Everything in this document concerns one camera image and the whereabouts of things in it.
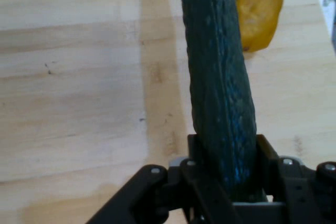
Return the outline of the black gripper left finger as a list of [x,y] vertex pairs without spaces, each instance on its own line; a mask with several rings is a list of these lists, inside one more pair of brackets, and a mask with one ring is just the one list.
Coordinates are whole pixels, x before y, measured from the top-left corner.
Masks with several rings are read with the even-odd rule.
[[233,204],[204,167],[198,136],[187,140],[187,158],[169,168],[143,166],[88,223],[165,223],[176,209],[187,223],[236,223]]

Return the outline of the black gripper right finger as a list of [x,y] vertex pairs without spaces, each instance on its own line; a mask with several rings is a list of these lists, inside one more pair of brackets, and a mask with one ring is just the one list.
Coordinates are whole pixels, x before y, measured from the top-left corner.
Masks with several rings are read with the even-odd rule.
[[335,223],[335,162],[310,169],[297,158],[279,156],[264,135],[256,140],[259,181],[284,222]]

